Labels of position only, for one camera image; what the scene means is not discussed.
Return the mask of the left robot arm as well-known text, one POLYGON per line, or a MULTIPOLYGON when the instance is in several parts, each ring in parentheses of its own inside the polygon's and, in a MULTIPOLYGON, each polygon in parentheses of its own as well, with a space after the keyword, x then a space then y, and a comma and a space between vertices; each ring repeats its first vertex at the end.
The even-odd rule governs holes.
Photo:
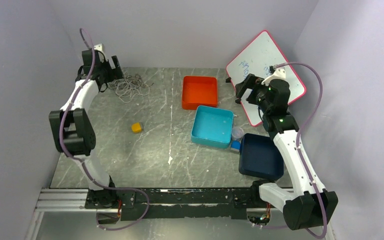
POLYGON ((72 159, 88 180, 87 203, 112 208, 118 203, 119 194, 94 152, 96 134, 88 110, 95 96, 103 92, 101 88, 123 79, 124 74, 117 56, 107 58, 101 43, 81 55, 83 64, 71 96, 59 110, 51 111, 48 119, 57 151, 72 159))

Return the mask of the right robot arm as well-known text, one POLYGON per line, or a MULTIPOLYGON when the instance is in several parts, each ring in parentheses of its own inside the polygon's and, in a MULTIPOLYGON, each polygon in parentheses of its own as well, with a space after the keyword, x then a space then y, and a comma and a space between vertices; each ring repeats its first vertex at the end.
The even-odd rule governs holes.
POLYGON ((258 107, 263 127, 277 148, 288 170, 293 192, 274 182, 263 183, 250 193, 255 207, 265 203, 280 210, 290 230, 326 228, 338 204, 334 191, 326 190, 311 166, 301 141, 295 118, 288 111, 290 85, 283 77, 266 78, 252 73, 235 85, 236 103, 250 90, 246 101, 258 107))

